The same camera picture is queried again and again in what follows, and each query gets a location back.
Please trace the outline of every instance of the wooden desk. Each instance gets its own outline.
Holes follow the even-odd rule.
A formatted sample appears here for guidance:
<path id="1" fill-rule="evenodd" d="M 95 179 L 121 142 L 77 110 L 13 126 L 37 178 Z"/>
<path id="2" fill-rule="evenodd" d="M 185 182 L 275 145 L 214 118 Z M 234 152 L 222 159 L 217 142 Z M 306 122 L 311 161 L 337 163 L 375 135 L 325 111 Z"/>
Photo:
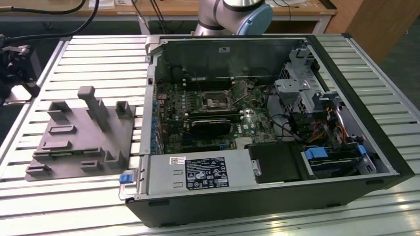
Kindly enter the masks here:
<path id="1" fill-rule="evenodd" d="M 63 10 L 77 6 L 79 0 L 1 0 L 0 6 L 14 6 L 21 8 L 41 9 L 41 10 Z M 198 0 L 163 0 L 155 1 L 159 7 L 165 20 L 187 21 L 197 20 Z M 155 21 L 155 13 L 147 0 L 137 0 L 135 3 L 141 14 L 145 18 L 145 23 Z M 298 8 L 278 7 L 273 3 L 273 21 L 313 21 L 313 33 L 323 33 L 330 17 L 335 14 L 335 10 L 326 9 L 318 0 L 309 0 L 306 3 L 295 4 Z M 3 13 L 0 15 L 0 21 L 82 21 L 90 14 L 87 4 L 79 11 L 65 16 L 45 16 L 30 13 Z M 131 6 L 115 5 L 114 9 L 99 10 L 94 20 L 103 21 L 126 21 L 138 20 Z M 142 34 L 149 34 L 146 27 L 138 21 Z"/>

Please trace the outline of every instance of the white label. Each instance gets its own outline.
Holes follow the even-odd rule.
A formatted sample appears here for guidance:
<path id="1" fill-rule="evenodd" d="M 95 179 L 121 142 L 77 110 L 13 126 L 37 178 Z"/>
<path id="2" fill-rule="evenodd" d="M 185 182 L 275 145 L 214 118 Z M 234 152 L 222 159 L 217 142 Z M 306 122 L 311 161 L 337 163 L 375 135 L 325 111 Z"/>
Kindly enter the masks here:
<path id="1" fill-rule="evenodd" d="M 183 156 L 173 156 L 169 158 L 169 164 L 177 165 L 177 164 L 185 164 L 185 157 Z"/>
<path id="2" fill-rule="evenodd" d="M 214 180 L 214 182 L 217 182 L 217 183 L 225 183 L 226 181 L 227 181 L 226 178 L 221 178 L 221 179 L 215 179 L 215 180 Z"/>
<path id="3" fill-rule="evenodd" d="M 133 11 L 118 11 L 117 14 L 121 15 L 134 15 L 135 13 Z"/>
<path id="4" fill-rule="evenodd" d="M 218 48 L 218 53 L 227 53 L 230 52 L 230 48 L 225 47 L 225 48 Z"/>

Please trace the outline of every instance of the black side panel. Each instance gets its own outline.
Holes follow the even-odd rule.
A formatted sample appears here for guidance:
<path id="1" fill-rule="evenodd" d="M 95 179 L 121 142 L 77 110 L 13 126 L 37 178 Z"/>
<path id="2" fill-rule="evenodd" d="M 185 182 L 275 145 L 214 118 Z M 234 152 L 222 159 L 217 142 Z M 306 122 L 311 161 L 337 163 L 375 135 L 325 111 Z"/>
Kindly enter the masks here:
<path id="1" fill-rule="evenodd" d="M 366 184 L 366 180 L 359 179 L 255 191 L 155 199 L 153 201 L 130 200 L 125 202 L 125 205 L 147 227 L 183 225 L 341 206 L 366 193 L 381 189 L 397 178 L 395 176 L 375 178 L 378 184 Z"/>
<path id="2" fill-rule="evenodd" d="M 402 179 L 409 179 L 414 176 L 414 172 L 411 171 L 409 165 L 406 164 L 399 152 L 397 151 L 393 143 L 390 142 L 387 136 L 385 135 L 378 123 L 375 122 L 365 104 L 359 100 L 351 86 L 349 85 L 346 79 L 343 78 L 333 60 L 330 59 L 321 43 L 318 42 L 314 36 L 307 36 L 309 43 L 322 60 L 323 66 L 331 76 L 331 79 L 335 82 L 338 89 L 342 91 L 343 97 L 347 100 L 349 106 L 357 112 L 357 116 L 361 122 L 365 125 L 365 128 L 373 137 L 378 148 L 382 151 L 393 169 L 397 173 L 403 175 Z"/>

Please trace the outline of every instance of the black plastic cover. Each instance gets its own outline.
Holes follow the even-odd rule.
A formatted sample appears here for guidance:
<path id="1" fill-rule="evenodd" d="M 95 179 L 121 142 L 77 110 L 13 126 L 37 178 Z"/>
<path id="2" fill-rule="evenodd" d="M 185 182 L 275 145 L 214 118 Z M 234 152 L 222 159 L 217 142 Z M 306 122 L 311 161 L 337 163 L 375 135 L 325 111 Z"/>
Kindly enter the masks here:
<path id="1" fill-rule="evenodd" d="M 307 172 L 297 146 L 286 143 L 247 145 L 250 159 L 258 162 L 257 183 L 307 180 Z"/>

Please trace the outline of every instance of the barcode sticker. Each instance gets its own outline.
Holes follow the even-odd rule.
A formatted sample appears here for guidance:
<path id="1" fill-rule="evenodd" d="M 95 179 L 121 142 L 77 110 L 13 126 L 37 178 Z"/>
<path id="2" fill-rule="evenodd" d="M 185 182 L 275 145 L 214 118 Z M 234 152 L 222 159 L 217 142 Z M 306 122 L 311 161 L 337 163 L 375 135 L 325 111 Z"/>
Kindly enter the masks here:
<path id="1" fill-rule="evenodd" d="M 169 164 L 177 165 L 177 164 L 185 164 L 185 157 L 183 156 L 173 156 L 169 158 Z"/>

